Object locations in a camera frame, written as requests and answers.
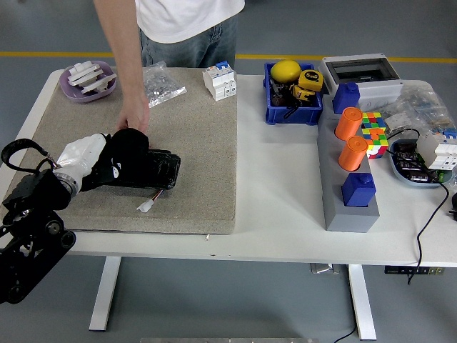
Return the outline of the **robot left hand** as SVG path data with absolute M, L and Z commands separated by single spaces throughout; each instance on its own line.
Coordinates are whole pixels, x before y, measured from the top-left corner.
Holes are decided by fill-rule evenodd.
M 57 160 L 54 175 L 66 187 L 71 197 L 83 188 L 83 178 L 93 172 L 110 134 L 93 134 L 68 143 Z

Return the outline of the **person's right hand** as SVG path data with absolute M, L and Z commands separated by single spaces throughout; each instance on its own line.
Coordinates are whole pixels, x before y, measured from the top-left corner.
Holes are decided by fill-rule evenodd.
M 123 95 L 116 130 L 137 129 L 146 133 L 149 127 L 149 102 L 144 94 Z

